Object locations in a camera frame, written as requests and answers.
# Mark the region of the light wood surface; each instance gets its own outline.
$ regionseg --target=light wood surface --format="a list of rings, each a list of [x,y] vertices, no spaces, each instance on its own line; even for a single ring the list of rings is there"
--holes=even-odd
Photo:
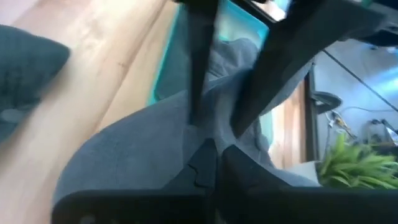
[[[73,153],[145,107],[176,9],[166,0],[0,0],[0,24],[72,51],[41,104],[0,147],[0,223],[49,223],[55,184]],[[300,111],[300,97],[279,109]],[[297,122],[284,122],[275,130],[297,131]],[[276,134],[276,142],[290,147],[290,135]]]

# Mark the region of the green plant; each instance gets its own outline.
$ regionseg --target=green plant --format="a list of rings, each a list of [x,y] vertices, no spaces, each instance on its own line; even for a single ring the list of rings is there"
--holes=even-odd
[[[398,189],[398,163],[394,156],[380,156],[366,145],[347,146],[340,135],[317,167],[324,187]]]

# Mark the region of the wooden floor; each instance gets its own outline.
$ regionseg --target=wooden floor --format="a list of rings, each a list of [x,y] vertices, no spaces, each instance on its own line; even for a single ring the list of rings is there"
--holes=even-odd
[[[73,153],[145,107],[176,9],[166,0],[0,0],[0,24],[72,50],[43,102],[0,148],[0,223],[49,223],[56,181]],[[279,167],[302,158],[302,92],[275,109]]]

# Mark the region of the teal object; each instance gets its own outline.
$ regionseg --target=teal object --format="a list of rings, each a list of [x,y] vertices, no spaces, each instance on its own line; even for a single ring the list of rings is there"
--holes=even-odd
[[[169,51],[170,42],[173,38],[175,38],[174,36],[176,21],[180,15],[181,10],[182,7],[179,6],[173,20],[171,28],[172,31],[169,33],[169,38],[164,50],[164,54],[162,56],[162,60],[159,63],[159,69],[155,75],[154,84],[151,88],[150,97],[148,99],[147,105],[152,105],[157,102],[155,97],[155,87],[159,80],[159,77],[162,75],[162,69],[164,67],[165,58],[167,57],[167,53]],[[269,31],[268,27],[264,23],[262,23],[260,20],[250,15],[250,13],[241,9],[239,6],[229,0],[224,0],[224,2],[222,3],[220,13],[218,14],[217,27],[218,30],[216,31],[216,33],[220,40],[232,41],[240,38],[248,38],[253,41],[259,49],[262,47],[264,41],[266,40]],[[273,139],[271,112],[262,116],[260,120],[263,135],[267,137],[269,144],[271,144]]]

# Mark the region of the dark teal pillow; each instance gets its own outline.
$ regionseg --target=dark teal pillow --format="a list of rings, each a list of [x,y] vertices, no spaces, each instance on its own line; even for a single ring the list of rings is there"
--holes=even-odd
[[[0,25],[0,142],[39,103],[69,54],[62,44]]]

